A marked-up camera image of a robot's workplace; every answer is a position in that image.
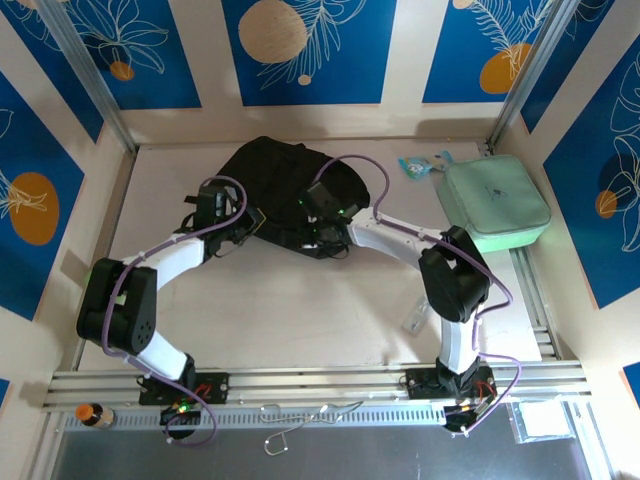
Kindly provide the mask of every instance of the light green case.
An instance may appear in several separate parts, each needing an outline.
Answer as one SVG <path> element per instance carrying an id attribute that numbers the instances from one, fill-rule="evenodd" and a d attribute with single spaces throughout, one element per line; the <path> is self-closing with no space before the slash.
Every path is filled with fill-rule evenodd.
<path id="1" fill-rule="evenodd" d="M 510 155 L 450 165 L 438 197 L 451 224 L 465 228 L 480 252 L 530 245 L 551 222 L 549 207 Z"/>

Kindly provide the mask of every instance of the small bottle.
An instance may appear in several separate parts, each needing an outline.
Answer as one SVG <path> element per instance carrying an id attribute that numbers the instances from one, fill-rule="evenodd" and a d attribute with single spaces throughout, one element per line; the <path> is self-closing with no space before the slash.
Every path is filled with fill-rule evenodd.
<path id="1" fill-rule="evenodd" d="M 76 418 L 87 427 L 109 428 L 115 419 L 113 410 L 98 403 L 83 403 L 76 408 Z"/>

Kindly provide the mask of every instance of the wire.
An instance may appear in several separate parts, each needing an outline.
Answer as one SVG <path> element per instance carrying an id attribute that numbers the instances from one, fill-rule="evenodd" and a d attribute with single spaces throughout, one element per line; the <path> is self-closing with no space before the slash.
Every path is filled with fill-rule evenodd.
<path id="1" fill-rule="evenodd" d="M 509 384 L 509 386 L 505 389 L 505 391 L 502 393 L 502 395 L 500 395 L 498 397 L 498 399 L 493 403 L 493 405 L 491 405 L 487 409 L 487 411 L 478 420 L 476 420 L 476 422 L 474 422 L 468 429 L 463 430 L 462 432 L 457 434 L 457 435 L 463 434 L 463 435 L 466 436 L 471 431 L 473 431 L 478 425 L 480 425 L 491 413 L 493 413 L 493 411 L 498 407 L 498 405 L 500 405 L 504 401 L 504 399 L 509 395 L 511 390 L 513 390 L 513 387 L 515 387 L 515 385 L 518 383 L 518 381 L 520 380 L 520 377 L 522 375 L 522 363 L 520 363 L 520 361 L 518 359 L 516 359 L 514 357 L 507 356 L 507 355 L 494 355 L 494 354 L 480 352 L 480 351 L 478 351 L 478 347 L 477 347 L 478 327 L 480 325 L 480 322 L 481 322 L 481 319 L 483 318 L 483 316 L 488 314 L 488 313 L 496 312 L 498 310 L 501 310 L 503 308 L 507 308 L 508 306 L 510 306 L 513 303 L 513 295 L 511 294 L 511 292 L 509 291 L 507 286 L 504 283 L 502 283 L 500 281 L 500 279 L 498 277 L 496 277 L 491 272 L 491 270 L 489 270 L 483 264 L 478 262 L 475 258 L 471 257 L 469 254 L 467 254 L 466 252 L 462 251 L 461 249 L 459 249 L 455 245 L 451 245 L 450 243 L 448 243 L 448 242 L 446 242 L 446 241 L 444 241 L 444 240 L 442 240 L 440 238 L 432 237 L 430 235 L 424 234 L 423 232 L 420 232 L 420 231 L 415 230 L 413 228 L 407 227 L 405 225 L 400 225 L 400 224 L 398 224 L 396 222 L 393 222 L 391 220 L 388 220 L 388 219 L 383 218 L 382 216 L 380 216 L 379 213 L 378 213 L 378 209 L 380 208 L 380 204 L 382 203 L 384 198 L 387 196 L 387 193 L 389 193 L 389 187 L 391 185 L 391 180 L 389 178 L 389 173 L 387 172 L 387 170 L 380 164 L 380 162 L 374 160 L 373 158 L 367 157 L 366 155 L 358 155 L 358 154 L 340 155 L 338 157 L 335 157 L 335 158 L 329 160 L 327 163 L 325 163 L 322 166 L 320 171 L 318 171 L 318 173 L 316 174 L 315 178 L 313 179 L 313 183 L 316 183 L 318 180 L 320 180 L 320 177 L 322 177 L 324 172 L 331 165 L 333 165 L 334 163 L 336 163 L 336 162 L 338 162 L 340 160 L 344 160 L 344 159 L 347 159 L 347 158 L 359 158 L 359 159 L 362 159 L 362 160 L 366 160 L 367 162 L 373 163 L 376 167 L 378 167 L 378 170 L 380 170 L 382 172 L 382 175 L 384 175 L 384 180 L 385 180 L 384 189 L 382 190 L 382 194 L 380 195 L 380 197 L 378 197 L 378 199 L 373 204 L 373 217 L 376 219 L 376 221 L 378 223 L 380 223 L 381 225 L 386 225 L 386 226 L 391 227 L 391 228 L 395 228 L 396 230 L 399 230 L 401 232 L 407 233 L 409 235 L 413 235 L 413 236 L 419 238 L 420 240 L 426 240 L 426 241 L 435 243 L 436 245 L 440 245 L 441 247 L 444 247 L 444 248 L 448 249 L 449 251 L 453 252 L 458 257 L 460 257 L 463 260 L 467 261 L 474 268 L 476 268 L 482 274 L 484 274 L 487 278 L 489 278 L 489 280 L 491 282 L 495 283 L 498 286 L 498 288 L 502 291 L 502 293 L 506 297 L 506 300 L 504 302 L 499 303 L 497 305 L 493 305 L 493 306 L 491 306 L 489 308 L 486 308 L 486 309 L 482 310 L 480 313 L 476 314 L 475 318 L 473 319 L 472 348 L 473 348 L 474 351 L 478 352 L 478 356 L 480 358 L 483 358 L 485 360 L 487 360 L 487 359 L 495 359 L 495 360 L 508 360 L 510 362 L 513 362 L 516 365 L 517 372 L 516 372 L 515 377 L 513 378 L 511 383 Z"/>
<path id="2" fill-rule="evenodd" d="M 154 372 L 149 367 L 147 367 L 146 365 L 144 365 L 140 361 L 136 360 L 134 357 L 131 357 L 127 353 L 119 352 L 119 351 L 116 351 L 116 350 L 112 350 L 109 347 L 109 342 L 108 342 L 109 327 L 111 326 L 111 318 L 113 316 L 113 310 L 115 308 L 116 299 L 118 297 L 120 289 L 122 288 L 122 285 L 124 284 L 124 281 L 127 278 L 127 275 L 129 274 L 129 272 L 131 272 L 131 270 L 133 270 L 137 265 L 139 265 L 140 263 L 144 262 L 146 259 L 148 259 L 149 257 L 155 255 L 156 253 L 161 252 L 165 248 L 168 248 L 168 247 L 170 247 L 172 245 L 175 245 L 176 243 L 184 242 L 184 241 L 189 240 L 191 238 L 199 237 L 200 235 L 204 235 L 206 233 L 213 232 L 215 230 L 220 230 L 221 228 L 228 227 L 229 225 L 231 225 L 234 222 L 236 222 L 237 220 L 239 220 L 240 217 L 242 217 L 242 215 L 244 215 L 244 212 L 247 209 L 247 192 L 244 189 L 244 187 L 240 184 L 240 182 L 238 182 L 237 180 L 235 180 L 235 179 L 233 179 L 231 177 L 227 177 L 227 176 L 224 176 L 224 175 L 219 175 L 219 176 L 207 178 L 204 182 L 202 182 L 202 184 L 200 186 L 203 187 L 204 185 L 208 184 L 209 182 L 211 182 L 213 180 L 227 181 L 227 182 L 232 183 L 236 187 L 238 187 L 238 189 L 242 193 L 242 206 L 240 207 L 240 210 L 238 210 L 238 212 L 236 212 L 236 214 L 232 218 L 230 218 L 229 220 L 225 220 L 224 222 L 218 223 L 216 225 L 211 225 L 209 227 L 200 229 L 200 230 L 195 231 L 195 232 L 187 233 L 185 235 L 182 235 L 181 237 L 177 237 L 177 238 L 173 238 L 173 239 L 167 240 L 166 242 L 161 243 L 160 245 L 158 245 L 156 247 L 153 247 L 152 249 L 147 250 L 146 252 L 141 253 L 138 257 L 136 257 L 129 265 L 127 265 L 125 267 L 125 269 L 122 271 L 122 273 L 120 274 L 120 276 L 116 280 L 116 283 L 115 283 L 115 285 L 113 287 L 113 291 L 111 292 L 111 296 L 109 297 L 109 304 L 107 305 L 107 310 L 105 312 L 105 317 L 104 317 L 104 324 L 102 326 L 101 343 L 102 343 L 102 351 L 105 353 L 105 355 L 108 355 L 110 357 L 125 358 L 131 365 L 133 365 L 134 367 L 138 368 L 143 373 L 145 373 L 145 375 L 149 375 L 149 376 L 155 378 L 156 380 L 158 380 L 158 381 L 160 381 L 160 382 L 162 382 L 162 383 L 164 383 L 164 384 L 166 384 L 166 385 L 168 385 L 170 387 L 173 387 L 176 390 L 179 390 L 182 393 L 184 393 L 184 394 L 188 395 L 189 397 L 193 398 L 211 416 L 211 419 L 213 421 L 213 429 L 211 430 L 211 434 L 205 440 L 202 440 L 200 442 L 193 442 L 193 443 L 185 443 L 183 441 L 174 442 L 176 445 L 181 446 L 181 447 L 202 447 L 204 445 L 208 445 L 209 443 L 213 442 L 213 440 L 215 439 L 215 437 L 216 437 L 216 435 L 218 433 L 218 420 L 217 420 L 215 412 L 213 411 L 213 409 L 209 406 L 209 404 L 206 401 L 204 401 L 202 398 L 200 398 L 200 396 L 196 395 L 194 392 L 192 392 L 188 388 L 183 387 L 179 383 L 174 382 L 173 380 L 171 380 L 169 378 L 166 378 L 166 377 Z"/>

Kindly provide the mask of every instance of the purple cable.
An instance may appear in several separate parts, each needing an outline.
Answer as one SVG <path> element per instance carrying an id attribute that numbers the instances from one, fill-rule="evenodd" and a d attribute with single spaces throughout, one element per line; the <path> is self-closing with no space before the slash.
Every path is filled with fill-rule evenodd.
<path id="1" fill-rule="evenodd" d="M 313 183 L 316 183 L 318 180 L 320 180 L 320 177 L 322 177 L 322 174 L 331 165 L 333 165 L 334 163 L 336 163 L 336 162 L 338 162 L 340 160 L 347 159 L 347 158 L 359 158 L 359 159 L 362 159 L 362 160 L 366 160 L 367 162 L 373 163 L 376 167 L 378 167 L 378 169 L 384 175 L 384 180 L 385 180 L 384 190 L 382 191 L 382 194 L 380 195 L 380 197 L 378 197 L 378 199 L 373 204 L 373 217 L 381 225 L 386 225 L 387 227 L 395 228 L 396 230 L 399 230 L 401 232 L 407 233 L 409 235 L 413 235 L 413 236 L 419 238 L 420 240 L 427 240 L 429 242 L 433 242 L 436 245 L 440 245 L 440 246 L 448 249 L 449 251 L 451 251 L 454 254 L 456 254 L 458 257 L 460 257 L 460 258 L 464 259 L 465 261 L 467 261 L 474 268 L 479 270 L 492 283 L 495 283 L 498 286 L 498 288 L 502 291 L 502 293 L 506 297 L 506 300 L 504 302 L 502 302 L 502 303 L 499 303 L 498 305 L 494 305 L 492 307 L 489 307 L 489 308 L 483 310 L 482 312 L 477 314 L 475 316 L 474 320 L 473 320 L 474 323 L 473 323 L 473 332 L 472 332 L 471 342 L 472 342 L 473 350 L 478 351 L 477 343 L 478 343 L 478 328 L 479 328 L 479 325 L 480 325 L 480 319 L 484 315 L 486 315 L 487 313 L 491 313 L 491 312 L 495 312 L 495 311 L 503 309 L 503 308 L 507 308 L 508 306 L 510 306 L 513 303 L 513 295 L 511 294 L 511 292 L 509 291 L 507 286 L 504 283 L 502 283 L 502 281 L 500 281 L 500 279 L 498 277 L 496 277 L 491 272 L 491 270 L 489 270 L 487 267 L 482 265 L 480 262 L 478 262 L 476 259 L 471 257 L 466 252 L 460 250 L 455 245 L 451 245 L 450 243 L 447 243 L 447 242 L 445 242 L 444 240 L 442 240 L 440 238 L 435 238 L 435 237 L 432 237 L 430 235 L 426 235 L 426 234 L 424 234 L 422 232 L 419 232 L 418 230 L 414 230 L 413 228 L 406 227 L 404 225 L 400 225 L 398 223 L 392 222 L 391 220 L 387 220 L 385 218 L 380 217 L 378 215 L 378 209 L 380 207 L 380 204 L 382 203 L 382 200 L 384 200 L 384 198 L 387 196 L 387 193 L 389 193 L 389 186 L 391 185 L 391 180 L 389 178 L 389 173 L 386 171 L 386 169 L 378 161 L 374 160 L 373 158 L 367 157 L 365 155 L 357 155 L 357 154 L 354 154 L 354 155 L 340 155 L 339 157 L 335 157 L 335 158 L 329 160 L 327 163 L 325 163 L 322 166 L 322 168 L 320 169 L 318 174 L 313 179 Z M 513 378 L 511 383 L 509 384 L 509 386 L 505 389 L 504 392 L 502 392 L 502 394 L 493 403 L 493 405 L 491 405 L 489 407 L 489 409 L 485 412 L 485 414 L 482 415 L 482 417 L 480 417 L 480 419 L 477 420 L 473 425 L 471 425 L 465 432 L 459 433 L 458 435 L 462 435 L 462 434 L 468 435 L 478 425 L 480 425 L 491 413 L 493 413 L 493 411 L 496 408 L 498 408 L 498 406 L 504 401 L 504 399 L 509 395 L 509 393 L 511 393 L 511 391 L 513 390 L 513 387 L 515 387 L 515 385 L 518 383 L 518 381 L 520 380 L 520 377 L 522 375 L 522 363 L 520 363 L 520 361 L 518 359 L 516 359 L 516 358 L 509 357 L 509 356 L 506 356 L 506 355 L 494 355 L 494 354 L 484 353 L 484 352 L 478 352 L 478 356 L 480 358 L 485 359 L 485 360 L 489 359 L 489 358 L 492 358 L 492 359 L 495 359 L 495 360 L 508 360 L 510 362 L 513 362 L 516 365 L 518 370 L 516 372 L 515 377 Z"/>
<path id="2" fill-rule="evenodd" d="M 225 228 L 228 227 L 229 225 L 231 225 L 232 223 L 236 222 L 238 219 L 240 219 L 240 217 L 242 215 L 244 215 L 245 210 L 247 209 L 247 192 L 244 189 L 244 187 L 240 184 L 240 182 L 238 182 L 237 180 L 231 178 L 231 177 L 226 177 L 224 175 L 220 175 L 220 176 L 216 176 L 216 177 L 210 177 L 208 179 L 206 179 L 204 182 L 202 182 L 202 184 L 200 186 L 205 185 L 206 183 L 212 181 L 212 180 L 224 180 L 227 182 L 230 182 L 232 184 L 234 184 L 236 187 L 238 187 L 238 189 L 240 190 L 240 192 L 242 193 L 242 206 L 240 207 L 240 210 L 238 210 L 238 212 L 229 220 L 226 220 L 222 223 L 218 223 L 216 225 L 212 225 L 210 227 L 206 227 L 203 228 L 201 230 L 195 231 L 195 232 L 190 232 L 187 233 L 181 237 L 178 237 L 176 239 L 172 239 L 172 240 L 167 240 L 166 242 L 153 247 L 152 249 L 142 253 L 141 255 L 139 255 L 137 258 L 135 258 L 129 265 L 127 265 L 125 267 L 125 269 L 122 271 L 122 273 L 120 274 L 120 276 L 118 277 L 118 280 L 115 283 L 115 286 L 113 287 L 113 291 L 111 292 L 111 296 L 109 297 L 109 304 L 107 305 L 107 310 L 105 312 L 105 317 L 104 317 L 104 325 L 102 326 L 102 338 L 101 338 L 101 343 L 102 343 L 102 351 L 105 353 L 105 355 L 108 355 L 110 357 L 121 357 L 121 358 L 126 358 L 127 361 L 133 365 L 134 367 L 138 368 L 139 370 L 141 370 L 145 375 L 150 375 L 153 378 L 155 378 L 156 380 L 169 385 L 170 387 L 173 387 L 177 390 L 180 390 L 181 392 L 183 392 L 186 395 L 189 395 L 191 398 L 193 398 L 196 402 L 198 402 L 200 405 L 202 405 L 202 407 L 204 408 L 204 410 L 207 411 L 207 413 L 209 415 L 211 415 L 211 419 L 213 420 L 213 430 L 211 431 L 211 435 L 209 435 L 209 437 L 207 437 L 205 440 L 201 441 L 201 442 L 195 442 L 195 443 L 184 443 L 184 442 L 175 442 L 176 445 L 182 446 L 182 447 L 201 447 L 204 445 L 207 445 L 209 443 L 211 443 L 217 433 L 218 433 L 218 421 L 216 418 L 216 415 L 213 411 L 213 409 L 207 404 L 207 402 L 205 402 L 202 398 L 200 398 L 198 395 L 196 395 L 194 392 L 192 392 L 191 390 L 189 390 L 188 388 L 183 387 L 182 385 L 179 385 L 178 383 L 174 382 L 173 380 L 170 380 L 166 377 L 163 377 L 162 375 L 157 374 L 156 372 L 152 371 L 150 368 L 148 368 L 146 365 L 144 365 L 143 363 L 141 363 L 140 361 L 136 360 L 135 358 L 132 358 L 131 356 L 129 356 L 128 354 L 124 353 L 124 352 L 117 352 L 115 350 L 112 350 L 111 348 L 109 348 L 109 342 L 108 342 L 108 338 L 109 338 L 109 327 L 111 326 L 111 317 L 113 316 L 113 309 L 115 308 L 115 304 L 116 304 L 116 299 L 118 298 L 118 293 L 120 292 L 120 289 L 122 288 L 122 285 L 124 284 L 125 279 L 127 278 L 127 275 L 129 274 L 129 272 L 131 272 L 131 270 L 133 270 L 137 265 L 139 265 L 140 263 L 144 262 L 147 258 L 151 257 L 152 255 L 155 255 L 156 253 L 164 250 L 165 248 L 168 248 L 172 245 L 175 245 L 176 243 L 180 243 L 180 242 L 184 242 L 185 240 L 189 240 L 191 238 L 194 237 L 199 237 L 200 235 L 204 235 L 206 233 L 209 232 L 213 232 L 215 230 L 220 230 L 221 228 Z"/>

